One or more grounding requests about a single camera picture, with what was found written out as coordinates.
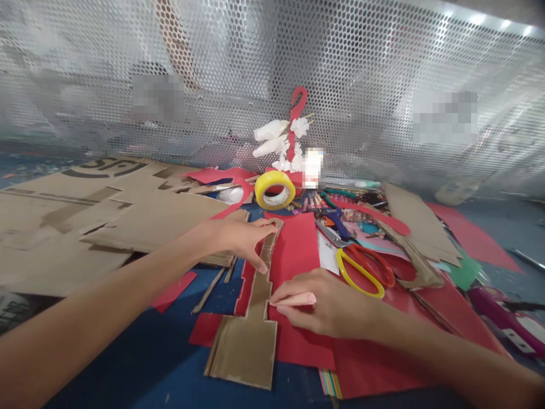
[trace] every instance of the scissors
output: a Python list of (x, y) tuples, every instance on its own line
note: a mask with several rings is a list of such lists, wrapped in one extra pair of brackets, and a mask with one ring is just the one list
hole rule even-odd
[[(375, 298), (383, 298), (384, 297), (384, 288), (391, 288), (395, 285), (395, 277), (393, 275), (392, 268), (388, 265), (388, 263), (380, 257), (377, 253), (375, 253), (372, 250), (366, 249), (365, 247), (360, 246), (359, 244), (350, 244), (346, 241), (343, 241), (340, 239), (340, 237), (336, 236), (330, 229), (323, 226), (318, 220), (315, 220), (316, 225), (318, 228), (324, 233), (324, 235), (335, 245), (337, 250), (337, 262), (339, 264), (339, 270), (341, 272), (342, 277), (345, 279), (345, 281), (356, 290), (360, 291), (361, 293), (370, 295), (371, 297)], [(376, 276), (375, 274), (372, 274), (369, 272), (369, 270), (372, 271), (370, 268), (369, 262), (366, 260), (366, 257), (364, 254), (369, 254), (372, 256), (378, 263), (384, 267), (386, 270), (387, 279), (382, 280), (380, 277)], [(362, 290), (358, 285), (350, 278), (348, 273), (346, 272), (346, 268), (344, 266), (343, 260), (346, 260), (352, 267), (356, 268), (357, 271), (362, 273), (371, 283), (376, 287), (378, 292), (376, 294), (368, 293), (365, 290)]]

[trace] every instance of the blue table surface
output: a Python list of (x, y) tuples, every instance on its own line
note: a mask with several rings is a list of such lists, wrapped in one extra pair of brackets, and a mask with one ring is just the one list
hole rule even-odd
[[(75, 161), (0, 153), (0, 189), (31, 178), (58, 172)], [(244, 205), (251, 219), (260, 217), (257, 205)], [(457, 209), (491, 235), (502, 247), (515, 247), (530, 257), (542, 257), (545, 218), (538, 206), (528, 202), (473, 200)], [(540, 302), (545, 294), (545, 274), (515, 258), (525, 275), (481, 262), (490, 285), (514, 300)], [(228, 284), (220, 280), (203, 307), (203, 312), (231, 314), (240, 292), (243, 261), (237, 262)], [(148, 308), (84, 371), (59, 392), (48, 408), (156, 408), (156, 407), (468, 407), (469, 404), (446, 387), (410, 390), (335, 402), (322, 392), (318, 371), (276, 362), (272, 391), (264, 391), (203, 375), (209, 349), (188, 343), (197, 315), (191, 310), (216, 275), (217, 269), (197, 266), (191, 285), (164, 314)], [(545, 322), (542, 312), (533, 316)], [(520, 356), (505, 344), (524, 365), (545, 374), (542, 364)]]

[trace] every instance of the perforated metal sheet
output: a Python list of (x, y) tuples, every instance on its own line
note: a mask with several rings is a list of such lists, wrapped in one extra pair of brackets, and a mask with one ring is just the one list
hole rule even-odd
[[(297, 85), (331, 176), (435, 190), (545, 188), (545, 36), (451, 4), (354, 0), (47, 0), (0, 4), (0, 144), (264, 170), (252, 130)], [(176, 121), (137, 122), (133, 75), (178, 74)], [(413, 142), (415, 92), (478, 95), (477, 142)]]

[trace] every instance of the printed logo on cardboard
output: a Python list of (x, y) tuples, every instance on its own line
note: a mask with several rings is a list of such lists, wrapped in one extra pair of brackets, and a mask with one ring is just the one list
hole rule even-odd
[(66, 176), (80, 177), (80, 178), (114, 178), (118, 176), (125, 176), (126, 174), (135, 172), (143, 167), (147, 166), (146, 163), (118, 159), (114, 157), (106, 157), (98, 159), (94, 162), (81, 165), (77, 168), (71, 168), (62, 172)]

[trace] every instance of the tape roll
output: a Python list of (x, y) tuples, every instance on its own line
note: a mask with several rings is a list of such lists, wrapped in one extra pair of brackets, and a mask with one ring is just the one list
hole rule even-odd
[[(282, 192), (276, 196), (265, 196), (272, 186), (281, 186)], [(280, 210), (292, 202), (295, 197), (295, 186), (288, 175), (280, 170), (263, 173), (255, 181), (255, 200), (265, 210)]]

